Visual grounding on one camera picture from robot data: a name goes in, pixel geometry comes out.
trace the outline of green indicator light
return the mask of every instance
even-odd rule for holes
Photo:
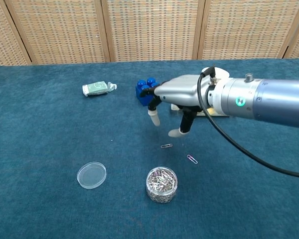
[[[244,97],[237,97],[236,98],[236,105],[244,106],[246,103],[246,99]]]

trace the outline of container of paper clips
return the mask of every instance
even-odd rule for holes
[[[152,201],[168,203],[176,194],[177,177],[170,168],[153,168],[146,179],[146,191]]]

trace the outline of blue lego brick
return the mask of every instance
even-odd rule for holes
[[[157,85],[158,83],[156,82],[156,79],[153,77],[150,77],[147,79],[147,81],[145,80],[139,80],[137,85],[135,86],[135,92],[136,92],[136,97],[138,98],[138,100],[140,101],[140,103],[143,106],[148,106],[149,103],[152,101],[153,96],[148,95],[145,97],[140,97],[140,93],[142,92],[142,90],[144,88],[149,88],[149,87],[153,87],[155,85]]]

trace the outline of white fingertip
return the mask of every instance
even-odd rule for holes
[[[160,125],[160,121],[159,121],[159,118],[158,118],[158,115],[157,115],[157,110],[155,110],[155,111],[150,111],[149,110],[149,116],[150,116],[151,121],[153,122],[153,124],[155,126],[159,126]]]
[[[168,136],[169,137],[174,137],[174,138],[183,137],[186,134],[188,134],[188,132],[187,133],[182,133],[180,131],[180,128],[172,129],[170,132],[168,132]]]

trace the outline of clear plastic container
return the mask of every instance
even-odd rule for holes
[[[172,183],[172,188],[167,191],[156,190],[153,188],[153,184],[157,180],[157,177],[160,178],[161,172],[165,172],[167,175],[170,175],[172,180],[169,180],[169,183]],[[146,179],[146,190],[150,199],[157,203],[168,203],[176,195],[177,190],[177,176],[173,170],[167,167],[156,167],[152,169]]]

